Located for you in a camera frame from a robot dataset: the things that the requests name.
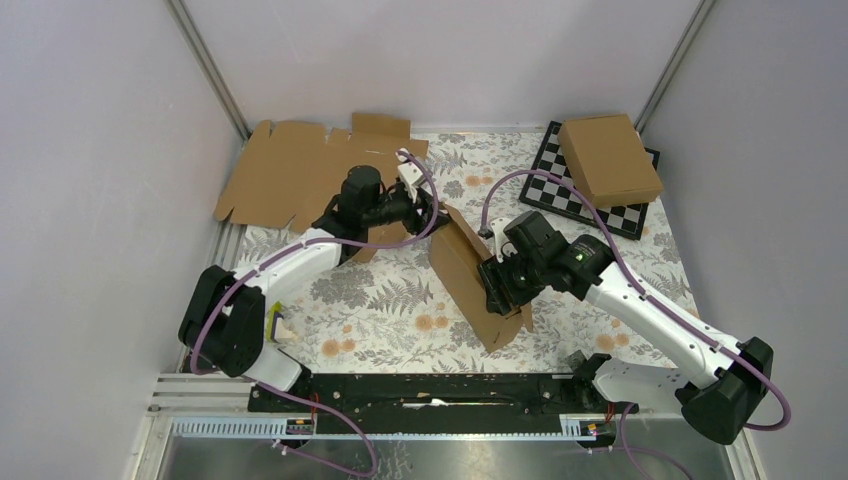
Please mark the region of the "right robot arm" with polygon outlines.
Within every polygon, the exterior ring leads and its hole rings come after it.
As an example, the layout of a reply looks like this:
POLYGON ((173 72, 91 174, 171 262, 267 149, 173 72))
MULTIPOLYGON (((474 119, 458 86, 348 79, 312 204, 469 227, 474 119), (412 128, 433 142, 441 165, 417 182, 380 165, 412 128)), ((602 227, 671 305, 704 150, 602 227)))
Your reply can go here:
POLYGON ((478 271, 486 308, 506 315, 546 288, 568 293, 621 320, 660 350, 672 368, 637 366, 593 355, 577 367, 575 402, 597 412, 610 401, 679 413, 705 438, 732 444, 767 396, 773 348, 741 341, 677 307, 618 260, 600 239, 568 241, 538 212, 498 218, 478 232, 495 253, 478 271))

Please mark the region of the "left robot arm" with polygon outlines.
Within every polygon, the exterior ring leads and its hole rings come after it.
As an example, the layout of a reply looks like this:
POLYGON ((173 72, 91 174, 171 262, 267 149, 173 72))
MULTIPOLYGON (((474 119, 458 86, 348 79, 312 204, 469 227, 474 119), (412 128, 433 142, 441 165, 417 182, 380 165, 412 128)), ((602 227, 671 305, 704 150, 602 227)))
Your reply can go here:
POLYGON ((413 160, 397 171, 395 184, 385 187, 376 168, 352 168, 293 243, 241 271, 204 270, 178 330, 191 369, 206 360, 231 378, 272 387, 272 398, 285 410, 304 407, 311 388, 302 378, 307 369, 266 338, 269 302, 371 247, 368 235, 377 227, 400 223, 418 241, 446 223, 431 175, 413 160))

